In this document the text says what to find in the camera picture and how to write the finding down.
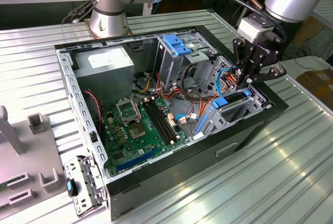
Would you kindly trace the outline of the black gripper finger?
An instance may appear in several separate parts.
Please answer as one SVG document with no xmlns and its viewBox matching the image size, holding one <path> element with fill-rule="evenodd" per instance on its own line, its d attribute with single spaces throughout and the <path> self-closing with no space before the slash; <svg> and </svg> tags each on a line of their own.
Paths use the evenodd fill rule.
<svg viewBox="0 0 333 224">
<path fill-rule="evenodd" d="M 237 88 L 243 89 L 253 80 L 252 76 L 254 75 L 255 64 L 252 58 L 255 47 L 244 38 L 236 38 L 233 40 L 233 50 L 238 73 L 236 80 Z"/>
<path fill-rule="evenodd" d="M 287 70 L 280 63 L 276 63 L 269 68 L 267 73 L 256 72 L 250 79 L 252 82 L 264 82 L 278 79 L 286 74 Z"/>
</svg>

